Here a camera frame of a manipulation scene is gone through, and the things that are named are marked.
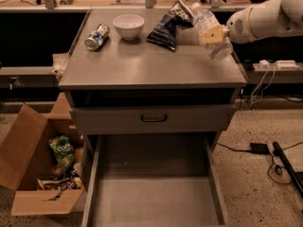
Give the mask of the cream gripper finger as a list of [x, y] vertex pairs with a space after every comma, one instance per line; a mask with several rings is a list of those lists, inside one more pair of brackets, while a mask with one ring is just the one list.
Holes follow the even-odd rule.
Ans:
[[223, 28], [221, 26], [214, 26], [210, 29], [203, 30], [199, 35], [199, 42], [201, 44], [217, 44], [223, 40]]

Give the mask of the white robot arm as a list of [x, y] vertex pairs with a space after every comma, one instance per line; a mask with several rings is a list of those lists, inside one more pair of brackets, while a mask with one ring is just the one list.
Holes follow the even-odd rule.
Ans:
[[268, 0], [235, 12], [226, 22], [207, 23], [199, 31], [201, 44], [216, 44], [229, 38], [246, 44], [270, 37], [303, 35], [303, 0]]

